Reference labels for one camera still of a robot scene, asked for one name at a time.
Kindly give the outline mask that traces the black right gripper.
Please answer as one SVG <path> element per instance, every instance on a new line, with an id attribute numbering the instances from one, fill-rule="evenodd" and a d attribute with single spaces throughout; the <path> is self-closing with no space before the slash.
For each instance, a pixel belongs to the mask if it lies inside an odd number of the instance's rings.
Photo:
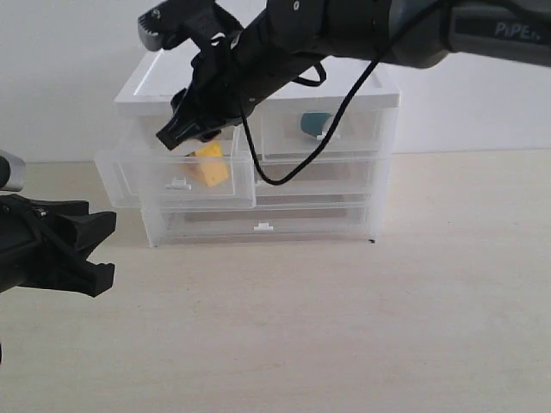
<path id="1" fill-rule="evenodd" d="M 191 60 L 192 78 L 171 101 L 173 115 L 156 137 L 169 151 L 189 140 L 210 142 L 258 105 L 258 42 L 207 41 Z"/>

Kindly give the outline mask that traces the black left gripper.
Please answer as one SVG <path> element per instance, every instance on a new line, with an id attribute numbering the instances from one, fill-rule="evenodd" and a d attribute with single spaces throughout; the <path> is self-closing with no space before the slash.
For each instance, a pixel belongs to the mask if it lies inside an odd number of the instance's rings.
<path id="1" fill-rule="evenodd" d="M 1 197 L 1 291 L 15 287 L 81 293 L 95 298 L 114 283 L 113 263 L 91 253 L 116 228 L 114 212 L 90 214 L 85 200 Z"/>

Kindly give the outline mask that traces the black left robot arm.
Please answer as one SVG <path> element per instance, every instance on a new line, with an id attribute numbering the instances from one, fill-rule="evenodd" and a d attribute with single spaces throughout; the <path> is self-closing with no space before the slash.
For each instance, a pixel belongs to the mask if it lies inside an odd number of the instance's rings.
<path id="1" fill-rule="evenodd" d="M 85 200 L 1 197 L 1 291 L 26 287 L 91 298 L 114 284 L 113 263 L 92 263 L 92 252 L 116 229 L 115 212 L 90 211 Z"/>

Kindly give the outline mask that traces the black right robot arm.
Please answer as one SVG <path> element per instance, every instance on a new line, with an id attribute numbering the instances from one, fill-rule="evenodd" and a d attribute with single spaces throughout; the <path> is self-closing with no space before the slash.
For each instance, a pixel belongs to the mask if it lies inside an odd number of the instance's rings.
<path id="1" fill-rule="evenodd" d="M 139 19 L 151 49 L 198 46 L 189 86 L 158 132 L 207 142 L 329 57 L 430 68 L 464 52 L 547 66 L 547 1 L 269 1 L 243 26 L 215 1 L 166 1 Z"/>

